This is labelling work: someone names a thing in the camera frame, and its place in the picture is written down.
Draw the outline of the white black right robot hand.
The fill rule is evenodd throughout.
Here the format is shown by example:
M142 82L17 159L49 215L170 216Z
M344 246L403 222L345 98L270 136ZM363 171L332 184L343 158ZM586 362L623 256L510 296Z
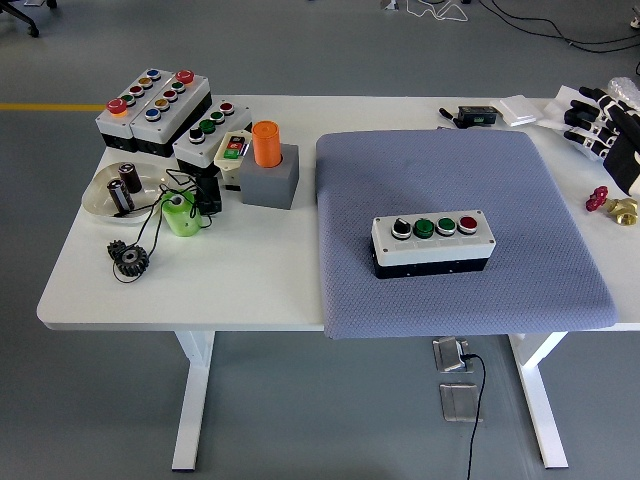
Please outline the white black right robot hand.
M569 129L563 136L601 159L622 192L639 197L639 111L598 88L578 92L594 105L572 100L564 113Z

